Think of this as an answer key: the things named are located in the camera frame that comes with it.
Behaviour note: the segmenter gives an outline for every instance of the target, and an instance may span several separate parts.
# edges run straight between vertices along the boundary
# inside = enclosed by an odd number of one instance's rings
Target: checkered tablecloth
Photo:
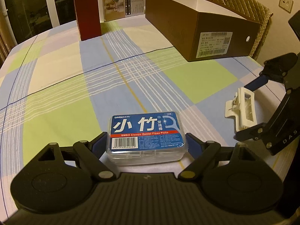
[[[16,211],[13,177],[47,143],[71,146],[108,130],[112,115],[176,111],[184,131],[203,141],[234,146],[234,120],[225,102],[262,67],[250,57],[187,62],[146,19],[104,25],[101,37],[80,41],[76,21],[13,48],[0,70],[0,220]],[[285,94],[270,82],[255,93],[258,122],[268,121]],[[247,141],[284,178],[297,144],[271,157],[261,142]],[[114,172],[175,172],[191,161],[118,168]]]

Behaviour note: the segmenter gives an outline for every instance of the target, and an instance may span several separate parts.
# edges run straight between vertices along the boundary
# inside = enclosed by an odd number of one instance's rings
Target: red stripe
[[[168,130],[168,131],[157,131],[157,132],[145,132],[145,133],[129,133],[129,134],[111,134],[111,138],[119,137],[136,137],[136,136],[148,136],[148,135],[161,135],[161,134],[177,134],[177,130]]]

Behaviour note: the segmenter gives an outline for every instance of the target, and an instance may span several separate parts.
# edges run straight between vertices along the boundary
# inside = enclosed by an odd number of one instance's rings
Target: black ribbed surface
[[[172,173],[123,173],[100,183],[80,206],[56,214],[20,210],[6,225],[271,225],[283,218],[275,211],[237,215],[209,203],[194,183],[178,181]]]

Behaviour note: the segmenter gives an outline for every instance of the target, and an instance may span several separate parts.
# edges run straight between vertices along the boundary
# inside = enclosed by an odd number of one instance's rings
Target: curtain
[[[13,47],[14,42],[8,31],[4,15],[0,11],[0,68]]]

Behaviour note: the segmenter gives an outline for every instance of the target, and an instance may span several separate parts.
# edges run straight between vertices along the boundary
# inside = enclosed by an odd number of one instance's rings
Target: product packaging box
[[[144,14],[145,0],[74,0],[81,40],[102,35],[101,23]]]
[[[213,0],[146,0],[146,18],[189,62],[248,56],[259,23]]]

